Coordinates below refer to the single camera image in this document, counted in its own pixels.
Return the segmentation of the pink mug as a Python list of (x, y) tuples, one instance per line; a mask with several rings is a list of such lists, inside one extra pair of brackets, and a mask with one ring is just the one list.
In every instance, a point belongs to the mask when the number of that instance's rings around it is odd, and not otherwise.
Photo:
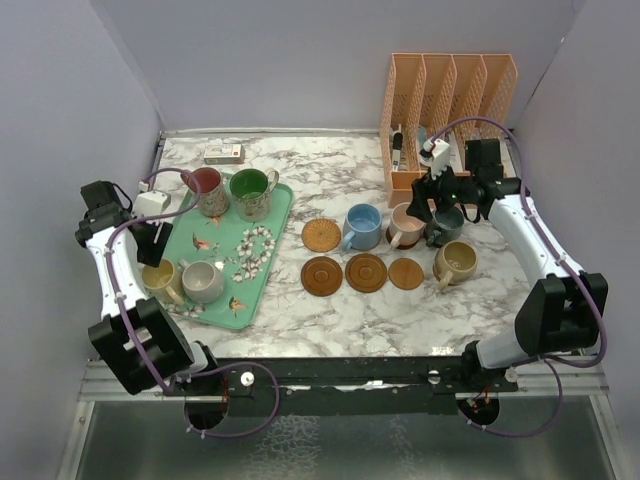
[(412, 244), (422, 237), (425, 223), (406, 213), (409, 202), (398, 204), (391, 213), (386, 238), (391, 249), (398, 244)]

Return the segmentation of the grey mug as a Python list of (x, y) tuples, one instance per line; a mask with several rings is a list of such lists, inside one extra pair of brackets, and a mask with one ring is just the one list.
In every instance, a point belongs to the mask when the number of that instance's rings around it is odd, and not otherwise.
[(456, 207), (446, 212), (434, 209), (432, 218), (426, 224), (424, 237), (430, 247), (440, 248), (450, 241), (458, 239), (465, 222), (461, 210)]

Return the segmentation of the yellow mug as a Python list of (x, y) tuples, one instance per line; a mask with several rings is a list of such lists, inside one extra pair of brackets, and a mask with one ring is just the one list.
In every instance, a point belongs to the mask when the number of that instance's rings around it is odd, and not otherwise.
[(163, 258), (157, 267), (145, 265), (141, 277), (144, 287), (159, 301), (184, 305), (181, 272), (170, 260)]

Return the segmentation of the blue mug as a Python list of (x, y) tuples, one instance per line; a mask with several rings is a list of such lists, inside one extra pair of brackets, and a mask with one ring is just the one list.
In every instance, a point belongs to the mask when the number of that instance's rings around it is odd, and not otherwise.
[(369, 251), (381, 239), (382, 216), (373, 205), (361, 203), (352, 206), (346, 214), (343, 226), (344, 250)]

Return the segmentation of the tan mug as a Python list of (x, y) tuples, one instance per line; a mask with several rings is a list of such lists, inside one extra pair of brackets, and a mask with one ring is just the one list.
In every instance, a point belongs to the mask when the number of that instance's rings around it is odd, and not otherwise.
[(460, 285), (471, 279), (478, 265), (477, 252), (469, 243), (455, 240), (442, 246), (433, 262), (438, 289)]

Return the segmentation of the woven rattan coaster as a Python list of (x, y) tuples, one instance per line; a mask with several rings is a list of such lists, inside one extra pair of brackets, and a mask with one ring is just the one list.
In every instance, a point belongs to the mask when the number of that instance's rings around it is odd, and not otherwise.
[(301, 237), (306, 248), (324, 253), (333, 250), (341, 242), (342, 233), (335, 221), (316, 218), (304, 225)]

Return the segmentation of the brown ringed wooden coaster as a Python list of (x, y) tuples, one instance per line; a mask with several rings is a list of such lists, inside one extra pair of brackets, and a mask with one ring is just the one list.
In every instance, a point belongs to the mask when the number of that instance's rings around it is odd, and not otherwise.
[(301, 269), (301, 283), (314, 296), (332, 295), (340, 288), (342, 280), (341, 266), (327, 256), (316, 256), (308, 260)]

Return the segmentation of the dark walnut coaster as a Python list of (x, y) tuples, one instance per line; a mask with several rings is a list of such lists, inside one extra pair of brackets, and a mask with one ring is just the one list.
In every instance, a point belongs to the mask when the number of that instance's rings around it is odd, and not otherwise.
[(406, 245), (405, 244), (398, 244), (397, 246), (395, 246), (393, 248), (399, 249), (399, 250), (408, 250), (408, 249), (411, 249), (411, 248), (415, 247), (417, 245), (417, 243), (418, 242), (416, 241), (416, 242), (414, 242), (412, 244), (406, 244)]

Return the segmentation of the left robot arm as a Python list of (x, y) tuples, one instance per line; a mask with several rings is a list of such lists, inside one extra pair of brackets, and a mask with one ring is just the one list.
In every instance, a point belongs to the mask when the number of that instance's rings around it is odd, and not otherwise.
[(132, 394), (166, 386), (171, 377), (186, 379), (206, 395), (220, 385), (221, 371), (210, 349), (189, 343), (161, 302), (143, 286), (140, 265), (158, 267), (172, 225), (134, 223), (116, 185), (96, 181), (81, 188), (87, 207), (75, 232), (93, 259), (102, 291), (100, 321), (89, 340), (124, 389)]

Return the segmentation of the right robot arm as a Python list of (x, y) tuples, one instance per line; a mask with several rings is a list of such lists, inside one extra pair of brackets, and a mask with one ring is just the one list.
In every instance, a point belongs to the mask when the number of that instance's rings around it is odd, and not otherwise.
[(539, 357), (557, 360), (562, 352), (594, 344), (604, 346), (608, 283), (566, 253), (538, 215), (521, 179), (503, 177), (497, 140), (470, 141), (467, 151), (471, 173), (458, 176), (450, 165), (449, 144), (441, 139), (424, 142), (420, 154), (431, 165), (413, 181), (407, 212), (429, 222), (438, 213), (473, 205), (501, 233), (524, 270), (531, 290), (513, 326), (465, 348), (459, 378), (467, 389), (481, 391), (494, 381), (495, 370)]

